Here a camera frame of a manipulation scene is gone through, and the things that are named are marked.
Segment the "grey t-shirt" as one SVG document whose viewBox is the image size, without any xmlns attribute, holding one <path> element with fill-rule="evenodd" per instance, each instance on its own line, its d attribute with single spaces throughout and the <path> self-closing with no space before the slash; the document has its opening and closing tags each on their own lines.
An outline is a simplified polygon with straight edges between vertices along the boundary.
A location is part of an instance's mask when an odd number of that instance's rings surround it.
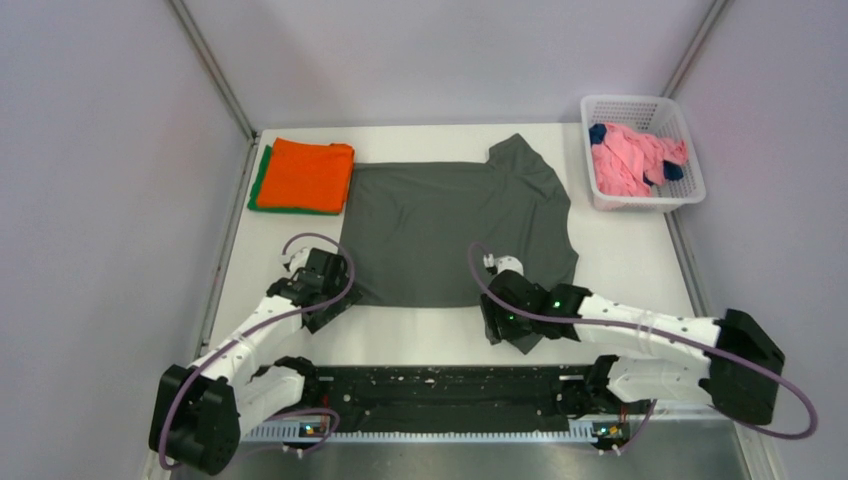
<svg viewBox="0 0 848 480">
<path fill-rule="evenodd" d="M 554 169 L 514 134 L 483 163 L 355 166 L 340 243 L 363 306 L 471 307 L 483 294 L 467 262 L 473 242 L 517 258 L 544 289 L 573 281 L 570 207 Z"/>
</svg>

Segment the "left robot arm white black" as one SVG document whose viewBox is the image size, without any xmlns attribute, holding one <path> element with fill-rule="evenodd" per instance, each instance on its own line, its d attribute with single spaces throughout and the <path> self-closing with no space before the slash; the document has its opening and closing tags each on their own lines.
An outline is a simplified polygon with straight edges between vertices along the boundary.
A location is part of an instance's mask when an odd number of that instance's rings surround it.
<svg viewBox="0 0 848 480">
<path fill-rule="evenodd" d="M 187 466 L 217 475 L 265 420 L 288 407 L 303 414 L 319 404 L 313 364 L 279 357 L 277 348 L 293 335 L 317 332 L 361 294 L 345 250 L 303 248 L 284 268 L 285 276 L 217 347 L 162 374 L 148 446 L 163 468 Z"/>
</svg>

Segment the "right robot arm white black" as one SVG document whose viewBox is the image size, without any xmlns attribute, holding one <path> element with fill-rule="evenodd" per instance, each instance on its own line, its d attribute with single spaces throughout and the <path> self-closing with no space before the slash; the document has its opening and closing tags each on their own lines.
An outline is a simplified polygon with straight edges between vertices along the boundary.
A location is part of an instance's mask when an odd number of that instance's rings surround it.
<svg viewBox="0 0 848 480">
<path fill-rule="evenodd" d="M 593 344 L 600 350 L 586 378 L 586 397 L 600 412 L 622 403 L 674 400 L 700 403 L 750 425 L 772 422 L 779 385 L 722 357 L 736 355 L 776 375 L 785 355 L 748 313 L 720 318 L 675 317 L 608 300 L 587 288 L 550 290 L 522 271 L 490 267 L 480 297 L 490 343 L 507 341 L 523 353 L 542 339 Z"/>
</svg>

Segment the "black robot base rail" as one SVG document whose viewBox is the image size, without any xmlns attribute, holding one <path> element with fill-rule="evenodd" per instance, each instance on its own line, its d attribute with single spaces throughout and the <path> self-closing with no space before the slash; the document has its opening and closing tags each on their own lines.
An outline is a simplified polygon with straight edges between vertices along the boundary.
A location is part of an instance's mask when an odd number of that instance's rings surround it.
<svg viewBox="0 0 848 480">
<path fill-rule="evenodd" d="M 563 432 L 592 415 L 635 418 L 649 401 L 624 403 L 590 382 L 588 366 L 281 365 L 304 375 L 292 410 L 337 412 L 344 433 Z"/>
</svg>

